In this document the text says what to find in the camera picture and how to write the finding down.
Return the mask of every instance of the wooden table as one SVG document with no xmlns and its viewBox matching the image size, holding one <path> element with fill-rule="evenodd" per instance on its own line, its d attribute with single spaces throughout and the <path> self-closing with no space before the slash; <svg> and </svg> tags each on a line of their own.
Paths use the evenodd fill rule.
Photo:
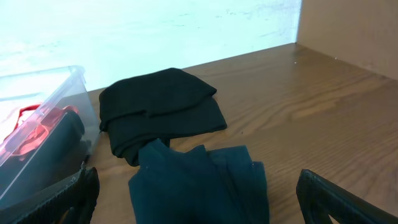
<svg viewBox="0 0 398 224">
<path fill-rule="evenodd" d="M 302 169 L 398 216 L 398 82 L 295 44 L 185 71 L 217 88 L 228 129 L 172 147 L 247 145 L 266 169 L 271 223 L 303 223 Z M 97 113 L 100 92 L 90 93 Z M 101 184 L 91 222 L 135 223 L 127 182 L 139 168 L 111 154 L 107 134 L 90 165 Z"/>
</svg>

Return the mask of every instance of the folded cloth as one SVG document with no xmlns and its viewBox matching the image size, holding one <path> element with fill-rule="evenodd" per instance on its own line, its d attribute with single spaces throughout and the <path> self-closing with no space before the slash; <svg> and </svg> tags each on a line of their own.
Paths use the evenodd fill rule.
<svg viewBox="0 0 398 224">
<path fill-rule="evenodd" d="M 138 166 L 138 150 L 157 138 L 169 146 L 173 138 L 225 129 L 215 93 L 176 68 L 121 80 L 99 96 L 100 128 L 109 134 L 112 153 Z"/>
<path fill-rule="evenodd" d="M 169 146 L 169 139 L 219 131 L 225 127 L 217 102 L 208 97 L 196 107 L 176 113 L 115 119 L 108 124 L 108 134 L 112 153 L 125 158 L 130 165 L 138 166 L 138 150 L 153 139 L 161 138 Z"/>
<path fill-rule="evenodd" d="M 157 139 L 139 160 L 129 181 L 137 224 L 269 222 L 264 166 L 245 146 L 181 153 Z"/>
<path fill-rule="evenodd" d="M 113 83 L 100 95 L 99 128 L 131 114 L 147 117 L 184 110 L 213 96 L 217 90 L 181 69 L 169 68 Z"/>
<path fill-rule="evenodd" d="M 77 113 L 66 110 L 60 116 L 61 111 L 63 110 L 51 111 L 42 120 L 41 126 L 51 128 L 49 135 L 37 150 L 26 154 L 28 159 L 21 161 L 18 157 L 11 156 L 1 166 L 0 192 L 4 192 L 4 195 L 0 200 L 0 209 L 25 200 L 79 170 L 89 148 L 86 144 L 80 144 L 85 127 Z"/>
</svg>

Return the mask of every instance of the clothing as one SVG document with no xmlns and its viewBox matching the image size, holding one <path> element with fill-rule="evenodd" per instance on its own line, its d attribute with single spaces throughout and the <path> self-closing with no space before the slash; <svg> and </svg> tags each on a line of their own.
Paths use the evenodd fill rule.
<svg viewBox="0 0 398 224">
<path fill-rule="evenodd" d="M 100 129 L 108 132 L 116 157 L 138 166 L 139 149 L 157 138 L 169 146 L 173 138 L 225 129 L 215 93 L 176 68 L 121 80 L 99 96 Z"/>
<path fill-rule="evenodd" d="M 264 166 L 245 146 L 181 153 L 157 139 L 139 160 L 129 181 L 137 224 L 269 222 Z"/>
<path fill-rule="evenodd" d="M 398 223 L 397 217 L 310 170 L 301 171 L 296 194 L 306 224 L 332 223 L 330 217 L 338 223 Z"/>
</svg>

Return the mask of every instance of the white wall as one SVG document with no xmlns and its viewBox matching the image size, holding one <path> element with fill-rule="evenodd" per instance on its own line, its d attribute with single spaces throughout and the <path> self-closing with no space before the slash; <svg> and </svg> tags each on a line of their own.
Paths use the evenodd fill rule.
<svg viewBox="0 0 398 224">
<path fill-rule="evenodd" d="M 80 64 L 88 90 L 295 42 L 301 0 L 0 0 L 0 73 Z"/>
</svg>

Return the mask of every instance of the black plastic item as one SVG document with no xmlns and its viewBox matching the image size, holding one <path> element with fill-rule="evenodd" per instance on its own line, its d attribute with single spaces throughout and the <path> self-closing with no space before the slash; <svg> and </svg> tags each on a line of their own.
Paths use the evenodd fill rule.
<svg viewBox="0 0 398 224">
<path fill-rule="evenodd" d="M 132 114 L 150 118 L 195 107 L 216 92 L 209 84 L 177 68 L 123 79 L 99 94 L 99 128 L 108 131 L 109 122 Z"/>
<path fill-rule="evenodd" d="M 0 169 L 4 179 L 0 192 L 11 184 L 0 200 L 0 209 L 29 198 L 36 192 L 76 173 L 86 159 L 90 142 L 81 141 L 85 129 L 79 115 L 68 110 L 41 146 L 29 152 L 34 157 L 20 161 L 10 157 Z M 17 173 L 23 169 L 17 179 Z"/>
<path fill-rule="evenodd" d="M 302 170 L 296 194 L 306 224 L 398 223 L 398 218 L 367 203 L 310 170 Z"/>
<path fill-rule="evenodd" d="M 86 224 L 100 192 L 96 169 L 82 165 L 79 172 L 14 206 L 0 210 L 0 224 Z"/>
</svg>

